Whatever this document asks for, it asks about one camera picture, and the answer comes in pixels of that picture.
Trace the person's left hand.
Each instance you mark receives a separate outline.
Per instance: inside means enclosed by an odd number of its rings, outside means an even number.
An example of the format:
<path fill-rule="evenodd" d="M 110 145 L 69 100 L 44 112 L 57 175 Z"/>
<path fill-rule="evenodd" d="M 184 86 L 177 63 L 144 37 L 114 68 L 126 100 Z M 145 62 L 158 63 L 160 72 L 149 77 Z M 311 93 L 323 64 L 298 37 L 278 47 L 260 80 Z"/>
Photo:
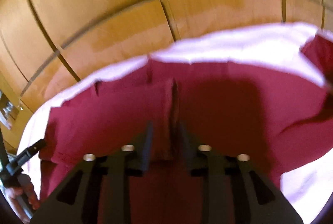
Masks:
<path fill-rule="evenodd" d="M 40 207 L 41 202 L 37 197 L 30 177 L 26 174 L 22 174 L 20 178 L 23 180 L 23 185 L 5 188 L 5 197 L 10 207 L 18 216 L 18 218 L 22 221 L 22 223 L 29 224 L 30 219 L 24 212 L 22 206 L 19 204 L 17 198 L 22 194 L 26 194 L 26 196 L 28 197 L 28 203 L 32 206 L 34 210 L 37 210 Z"/>

